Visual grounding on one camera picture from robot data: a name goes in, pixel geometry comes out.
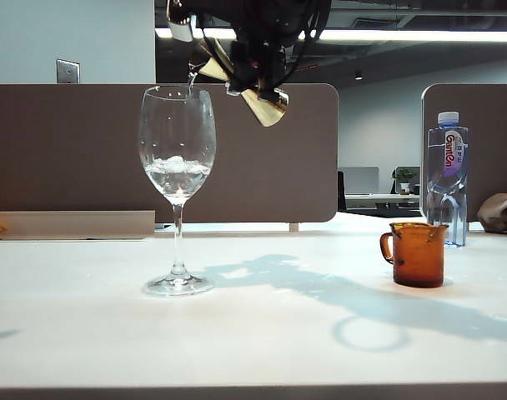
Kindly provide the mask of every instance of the bag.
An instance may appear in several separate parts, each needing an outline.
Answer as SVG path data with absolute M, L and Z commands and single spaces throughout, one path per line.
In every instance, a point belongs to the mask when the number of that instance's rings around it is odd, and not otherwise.
M 507 193 L 497 193 L 485 200 L 478 219 L 486 232 L 507 232 Z

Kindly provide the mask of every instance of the cup handle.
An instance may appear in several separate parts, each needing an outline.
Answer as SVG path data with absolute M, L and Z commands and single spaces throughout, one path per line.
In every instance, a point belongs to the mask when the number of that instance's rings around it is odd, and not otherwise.
M 379 238 L 379 248 L 381 248 L 381 253 L 384 256 L 385 261 L 387 263 L 393 264 L 394 263 L 393 262 L 393 254 L 390 251 L 389 242 L 388 242 L 389 236 L 393 236 L 393 234 L 391 232 L 387 232 L 387 233 L 384 233 L 383 235 L 381 235 L 381 237 Z

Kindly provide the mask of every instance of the glass base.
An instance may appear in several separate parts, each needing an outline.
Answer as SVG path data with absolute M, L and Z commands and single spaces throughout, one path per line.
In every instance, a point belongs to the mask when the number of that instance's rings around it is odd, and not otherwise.
M 154 296 L 186 296 L 207 292 L 214 288 L 214 283 L 208 277 L 194 277 L 190 273 L 176 275 L 170 273 L 156 277 L 144 285 L 144 291 Z
M 455 242 L 452 242 L 451 240 L 445 240 L 444 246 L 446 248 L 461 248 L 464 246 L 464 244 L 463 243 L 455 243 Z

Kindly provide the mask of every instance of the potted plant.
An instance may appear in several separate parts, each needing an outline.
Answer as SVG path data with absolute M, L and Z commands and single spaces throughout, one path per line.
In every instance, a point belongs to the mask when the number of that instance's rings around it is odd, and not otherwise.
M 408 168 L 398 168 L 393 171 L 393 179 L 400 184 L 400 194 L 409 194 L 409 180 L 417 176 L 417 172 Z

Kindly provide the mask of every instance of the bottle label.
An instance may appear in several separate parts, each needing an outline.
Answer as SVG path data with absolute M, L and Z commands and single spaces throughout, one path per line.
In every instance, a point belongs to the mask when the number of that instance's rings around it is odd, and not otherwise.
M 447 131 L 444 135 L 444 176 L 455 175 L 464 158 L 464 143 L 461 134 L 457 131 Z

